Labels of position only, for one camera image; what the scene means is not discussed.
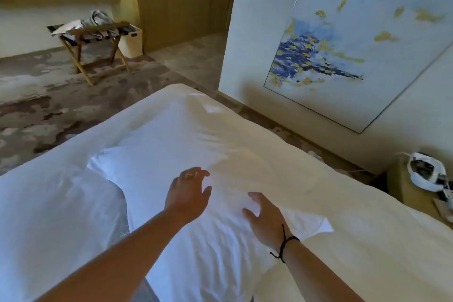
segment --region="white basket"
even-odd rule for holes
[[[121,36],[118,47],[125,57],[134,58],[143,55],[143,31],[132,25],[135,31],[127,36]]]

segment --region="bed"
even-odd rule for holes
[[[286,178],[287,184],[291,185],[291,181],[298,177],[298,184],[303,181],[305,189],[301,192],[301,198],[294,202],[294,207],[325,215],[335,230],[334,233],[312,237],[305,245],[364,300],[453,300],[453,232],[449,227],[405,207],[375,188],[335,172],[303,151],[286,144],[275,134],[242,119],[224,105],[182,84],[171,85],[152,94],[109,120],[0,177],[0,216],[17,218],[17,222],[4,223],[1,226],[2,233],[10,234],[14,239],[9,241],[4,237],[0,240],[3,254],[0,273],[4,277],[8,276],[8,279],[2,279],[3,282],[0,283],[1,300],[31,301],[58,282],[54,276],[35,286],[37,274],[33,276],[25,272],[25,268],[31,268],[34,272],[46,269],[45,260],[33,260],[38,252],[33,252],[25,264],[22,257],[20,265],[16,262],[19,255],[14,251],[18,251],[17,245],[21,243],[22,236],[16,236],[16,233],[25,230],[22,228],[24,223],[32,229],[35,227],[34,222],[38,222],[36,218],[40,217],[40,214],[35,214],[31,219],[31,214],[27,214],[39,202],[24,202],[27,194],[49,194],[49,177],[58,175],[62,168],[71,168],[73,176],[81,174],[88,177],[86,179],[91,179],[87,162],[93,155],[114,145],[131,131],[160,115],[175,100],[184,100],[187,96],[199,97],[207,110],[224,117],[232,129],[235,129],[238,137],[250,141],[257,141],[259,138],[269,148],[278,148],[285,158],[297,157],[292,175],[289,174]],[[102,239],[96,241],[95,248],[78,258],[72,266],[60,270],[59,276],[56,277],[64,278],[127,232],[124,197],[119,192],[112,193],[111,190],[106,186],[105,191],[102,188],[95,192],[89,191],[94,194],[93,199],[99,194],[100,198],[109,200],[109,203],[97,205],[99,213],[86,225],[98,230],[96,234],[92,234],[93,238],[103,231]],[[59,210],[57,205],[52,205],[55,201],[60,200],[43,200],[44,210]],[[32,251],[33,247],[22,246],[21,250]],[[255,293],[256,302],[276,300],[303,301],[282,264],[262,278]],[[142,284],[134,301],[155,301],[155,296],[146,283]]]

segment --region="white bed sheet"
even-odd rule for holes
[[[315,236],[306,245],[367,302],[453,300],[453,232],[449,227],[414,213],[381,191],[336,173],[185,85],[172,85],[152,94],[6,173],[0,177],[0,185],[14,186],[23,182],[23,177],[51,172],[63,165],[84,168],[94,153],[114,145],[175,99],[189,94],[199,95],[207,110],[222,115],[225,125],[244,139],[244,145],[259,141],[257,155],[272,153],[279,168],[284,163],[285,169],[276,174],[285,193],[276,191],[275,197],[288,199],[291,208],[329,218],[335,233]],[[284,293],[277,294],[273,300],[282,300],[283,296]]]

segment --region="hand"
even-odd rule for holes
[[[253,202],[260,205],[260,215],[256,217],[254,213],[245,208],[242,209],[242,213],[249,221],[253,234],[258,240],[278,253],[283,242],[282,225],[285,227],[286,238],[293,236],[285,218],[280,209],[273,205],[261,192],[249,192],[248,195]]]
[[[201,192],[203,179],[209,172],[201,168],[190,168],[173,179],[165,200],[165,210],[171,210],[181,217],[186,225],[198,218],[206,209],[212,186]]]

